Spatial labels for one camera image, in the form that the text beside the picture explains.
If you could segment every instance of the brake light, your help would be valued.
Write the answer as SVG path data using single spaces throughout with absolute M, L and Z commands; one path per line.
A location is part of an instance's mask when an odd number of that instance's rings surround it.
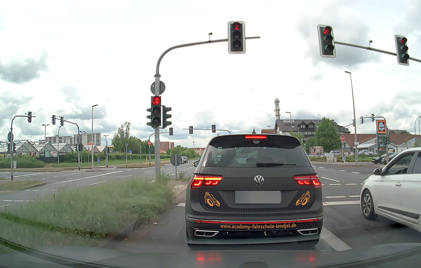
M 266 139 L 267 136 L 263 135 L 247 135 L 245 136 L 246 139 Z
M 318 175 L 296 175 L 293 176 L 293 179 L 299 184 L 299 185 L 313 185 L 316 189 L 321 188 L 321 181 L 318 178 Z
M 202 185 L 217 185 L 223 178 L 222 176 L 194 175 L 190 188 L 199 189 Z

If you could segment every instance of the license plate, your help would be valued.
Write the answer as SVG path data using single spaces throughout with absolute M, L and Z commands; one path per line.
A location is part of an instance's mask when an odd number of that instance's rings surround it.
M 235 204 L 280 204 L 280 191 L 235 191 Z

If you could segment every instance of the exhaust tip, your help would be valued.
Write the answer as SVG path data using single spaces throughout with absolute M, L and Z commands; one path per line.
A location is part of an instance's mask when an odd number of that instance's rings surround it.
M 310 228 L 310 229 L 299 229 L 297 232 L 301 235 L 315 235 L 318 234 L 319 229 L 318 228 Z
M 194 230 L 194 236 L 197 237 L 214 237 L 219 233 L 219 231 L 210 231 L 210 230 Z

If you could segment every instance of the pedestrian traffic light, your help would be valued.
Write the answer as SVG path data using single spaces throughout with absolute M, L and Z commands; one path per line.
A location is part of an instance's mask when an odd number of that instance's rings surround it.
M 229 21 L 227 25 L 228 52 L 230 54 L 245 53 L 245 23 L 243 21 Z
M 318 40 L 320 41 L 320 56 L 323 58 L 336 57 L 333 28 L 329 25 L 318 25 L 317 28 Z
M 172 117 L 170 114 L 167 114 L 171 110 L 171 107 L 162 106 L 162 127 L 167 127 L 168 125 L 172 124 L 171 121 L 167 120 L 168 118 Z
M 147 122 L 146 125 L 153 128 L 159 127 L 161 125 L 161 97 L 151 96 L 151 108 L 146 110 L 151 113 L 147 116 L 151 121 Z
M 394 34 L 394 41 L 396 42 L 397 63 L 400 65 L 409 66 L 409 54 L 407 54 L 407 38 L 402 35 Z

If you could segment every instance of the car side mirror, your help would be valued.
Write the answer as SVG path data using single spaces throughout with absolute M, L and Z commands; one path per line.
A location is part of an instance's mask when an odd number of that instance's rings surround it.
M 382 168 L 376 168 L 373 173 L 374 175 L 382 175 Z

